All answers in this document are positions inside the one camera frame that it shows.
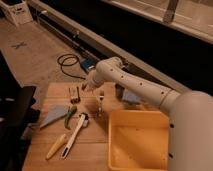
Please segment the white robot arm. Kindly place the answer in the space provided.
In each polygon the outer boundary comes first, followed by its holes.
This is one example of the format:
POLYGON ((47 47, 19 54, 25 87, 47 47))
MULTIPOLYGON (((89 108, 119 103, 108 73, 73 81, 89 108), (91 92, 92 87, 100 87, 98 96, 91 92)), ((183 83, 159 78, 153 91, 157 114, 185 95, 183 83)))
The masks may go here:
POLYGON ((86 90, 115 82, 169 117, 168 171, 213 171, 213 97, 184 93, 122 70, 119 57, 99 61, 86 77, 86 90))

